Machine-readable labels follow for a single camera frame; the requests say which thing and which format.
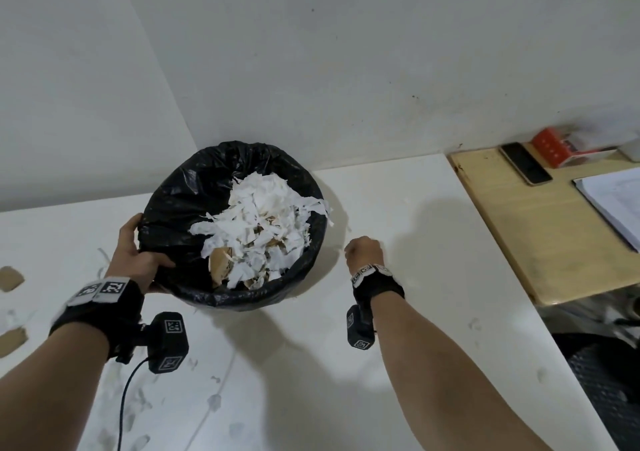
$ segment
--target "notebook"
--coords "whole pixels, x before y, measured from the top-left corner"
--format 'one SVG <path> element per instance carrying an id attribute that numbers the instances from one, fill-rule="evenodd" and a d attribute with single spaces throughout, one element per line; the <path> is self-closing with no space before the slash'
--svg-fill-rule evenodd
<path id="1" fill-rule="evenodd" d="M 573 180 L 580 193 L 640 252 L 640 168 Z"/>

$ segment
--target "forearm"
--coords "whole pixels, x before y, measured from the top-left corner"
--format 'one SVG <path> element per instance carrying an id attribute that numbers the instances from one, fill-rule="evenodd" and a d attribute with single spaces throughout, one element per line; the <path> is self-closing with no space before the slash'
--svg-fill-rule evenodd
<path id="1" fill-rule="evenodd" d="M 371 300 L 382 357 L 405 418 L 434 450 L 548 450 L 471 358 L 393 292 Z"/>
<path id="2" fill-rule="evenodd" d="M 100 330 L 70 323 L 0 379 L 0 449 L 75 450 L 108 352 Z"/>

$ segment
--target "brown cardboard piece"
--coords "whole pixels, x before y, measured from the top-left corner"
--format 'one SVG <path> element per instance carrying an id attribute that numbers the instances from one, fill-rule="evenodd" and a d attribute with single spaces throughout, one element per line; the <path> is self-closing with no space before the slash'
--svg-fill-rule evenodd
<path id="1" fill-rule="evenodd" d="M 222 285 L 222 281 L 229 275 L 231 271 L 231 262 L 227 255 L 231 256 L 231 247 L 218 247 L 213 249 L 209 256 L 209 271 L 213 280 L 213 287 L 217 288 Z"/>
<path id="2" fill-rule="evenodd" d="M 18 350 L 29 338 L 24 328 L 15 328 L 0 334 L 0 358 L 6 357 L 14 350 Z"/>
<path id="3" fill-rule="evenodd" d="M 16 269 L 4 266 L 0 267 L 0 290 L 8 293 L 24 282 L 24 277 Z"/>

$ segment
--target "person's right arm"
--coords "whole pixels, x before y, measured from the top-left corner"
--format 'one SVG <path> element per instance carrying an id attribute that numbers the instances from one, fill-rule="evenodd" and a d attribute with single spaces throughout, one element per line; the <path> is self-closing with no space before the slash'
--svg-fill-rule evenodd
<path id="1" fill-rule="evenodd" d="M 361 237 L 345 250 L 352 274 L 367 264 L 384 265 L 377 240 Z M 389 379 L 423 448 L 549 451 L 473 360 L 400 295 L 374 296 L 371 309 Z"/>

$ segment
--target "hand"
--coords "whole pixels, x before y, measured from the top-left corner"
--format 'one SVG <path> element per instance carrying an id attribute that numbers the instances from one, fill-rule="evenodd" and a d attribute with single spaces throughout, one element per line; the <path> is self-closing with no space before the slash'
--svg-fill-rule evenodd
<path id="1" fill-rule="evenodd" d="M 174 262 L 166 254 L 157 252 L 138 252 L 134 242 L 134 231 L 140 220 L 142 213 L 134 215 L 120 229 L 118 236 L 118 246 L 116 247 L 111 264 L 105 273 L 107 276 L 130 277 L 138 284 L 142 294 L 157 290 L 151 286 L 156 277 L 158 266 L 175 267 Z"/>
<path id="2" fill-rule="evenodd" d="M 347 258 L 347 267 L 352 276 L 368 264 L 385 264 L 380 242 L 367 236 L 350 241 L 344 248 L 344 256 Z"/>

